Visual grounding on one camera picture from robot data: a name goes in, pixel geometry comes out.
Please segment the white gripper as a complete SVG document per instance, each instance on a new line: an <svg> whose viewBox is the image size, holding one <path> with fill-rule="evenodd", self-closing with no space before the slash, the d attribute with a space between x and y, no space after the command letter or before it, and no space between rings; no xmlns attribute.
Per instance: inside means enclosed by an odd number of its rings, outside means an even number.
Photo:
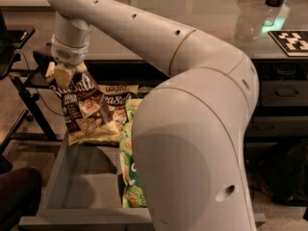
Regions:
<svg viewBox="0 0 308 231"><path fill-rule="evenodd" d="M76 70L73 65L78 65L84 61L89 45L89 35L66 35L64 37L54 35L51 53L55 61L62 64L49 63L45 74L47 83L50 83L55 78L57 85L66 89Z"/></svg>

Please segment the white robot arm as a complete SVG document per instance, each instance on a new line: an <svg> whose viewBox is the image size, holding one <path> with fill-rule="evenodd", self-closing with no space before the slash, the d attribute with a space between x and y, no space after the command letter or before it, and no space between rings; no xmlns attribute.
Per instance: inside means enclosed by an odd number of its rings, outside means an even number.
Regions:
<svg viewBox="0 0 308 231"><path fill-rule="evenodd" d="M78 64L94 26L167 80L133 117L132 150L156 231L256 231L244 169L244 133L259 81L247 55L190 26L115 0L47 0L52 55Z"/></svg>

